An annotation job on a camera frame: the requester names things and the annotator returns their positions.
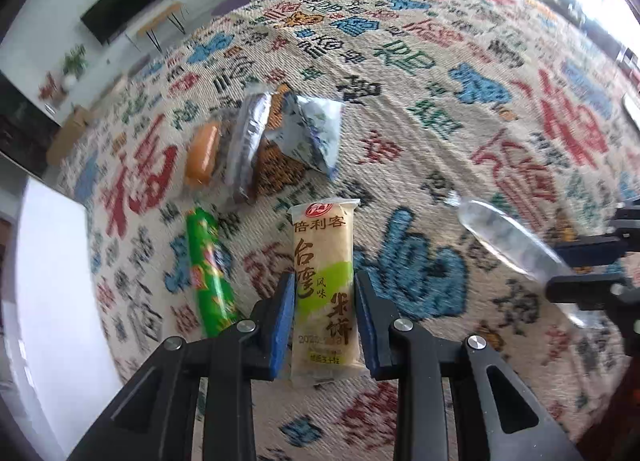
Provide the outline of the yellow rice cracker packet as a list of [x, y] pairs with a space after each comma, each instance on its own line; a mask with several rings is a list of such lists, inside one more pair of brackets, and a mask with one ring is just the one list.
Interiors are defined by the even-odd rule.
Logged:
[[354, 294], [358, 199], [329, 198], [290, 208], [295, 316], [291, 377], [297, 386], [360, 373]]

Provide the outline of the patterned woven tablecloth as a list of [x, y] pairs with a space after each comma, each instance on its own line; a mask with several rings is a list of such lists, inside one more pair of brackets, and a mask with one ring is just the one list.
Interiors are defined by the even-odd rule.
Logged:
[[[195, 129], [264, 84], [343, 103], [334, 180], [276, 146], [252, 205], [187, 194]], [[186, 213], [217, 215], [241, 311], [293, 264], [290, 207], [356, 198], [356, 263], [400, 311], [450, 340], [478, 333], [569, 437], [605, 411], [628, 361], [612, 323], [581, 330], [458, 223], [450, 192], [488, 201], [549, 244], [600, 233], [639, 193], [634, 88], [536, 0], [258, 0], [152, 60], [66, 158], [88, 215], [96, 305], [119, 377], [166, 337], [203, 334]]]

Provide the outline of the orange bread roll packet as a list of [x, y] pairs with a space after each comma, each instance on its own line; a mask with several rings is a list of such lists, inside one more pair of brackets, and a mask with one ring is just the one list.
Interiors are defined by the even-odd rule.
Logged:
[[220, 143], [220, 123], [207, 122], [195, 132], [186, 156], [184, 182], [193, 188], [209, 184]]

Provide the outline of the grey triangular snack bag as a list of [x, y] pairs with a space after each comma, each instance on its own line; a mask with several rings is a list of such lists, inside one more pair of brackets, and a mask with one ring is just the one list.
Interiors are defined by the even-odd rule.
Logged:
[[281, 103], [281, 125], [267, 130], [266, 138], [284, 155], [334, 180], [343, 106], [341, 101], [286, 92]]

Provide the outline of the red flower arrangement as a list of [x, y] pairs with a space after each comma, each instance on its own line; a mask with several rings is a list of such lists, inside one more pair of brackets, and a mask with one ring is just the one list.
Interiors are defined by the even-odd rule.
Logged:
[[38, 99], [52, 109], [58, 109], [65, 98], [66, 92], [63, 86], [54, 79], [51, 72], [48, 72], [44, 83], [39, 87]]

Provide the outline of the plant in white vase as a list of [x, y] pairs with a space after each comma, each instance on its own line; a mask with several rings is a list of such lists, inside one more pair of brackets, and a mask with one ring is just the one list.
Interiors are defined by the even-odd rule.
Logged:
[[63, 88], [71, 90], [84, 75], [87, 68], [86, 48], [83, 44], [66, 52], [63, 61]]

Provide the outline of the white storage box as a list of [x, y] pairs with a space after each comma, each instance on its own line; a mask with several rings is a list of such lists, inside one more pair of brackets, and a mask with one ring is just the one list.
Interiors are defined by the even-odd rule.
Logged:
[[1, 285], [1, 401], [28, 447], [64, 460], [122, 387], [94, 294], [87, 212], [26, 182]]

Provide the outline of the green sausage snack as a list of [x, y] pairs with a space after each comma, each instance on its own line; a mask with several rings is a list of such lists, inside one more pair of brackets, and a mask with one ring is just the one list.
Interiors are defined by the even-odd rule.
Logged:
[[218, 337], [240, 319], [227, 275], [217, 219], [194, 207], [186, 214], [191, 285], [206, 337]]

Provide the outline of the small wooden bench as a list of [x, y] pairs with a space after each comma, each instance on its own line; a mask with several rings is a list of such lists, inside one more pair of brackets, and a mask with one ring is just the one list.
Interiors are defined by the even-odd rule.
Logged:
[[141, 37], [142, 35], [144, 35], [147, 39], [149, 39], [153, 47], [158, 52], [162, 52], [163, 49], [162, 46], [160, 46], [160, 40], [157, 37], [156, 31], [165, 23], [170, 23], [174, 28], [178, 30], [179, 33], [186, 35], [186, 28], [184, 27], [182, 22], [182, 10], [182, 2], [172, 2], [169, 6], [158, 12], [149, 21], [146, 21], [141, 28], [138, 28], [138, 30], [136, 31], [136, 36]]

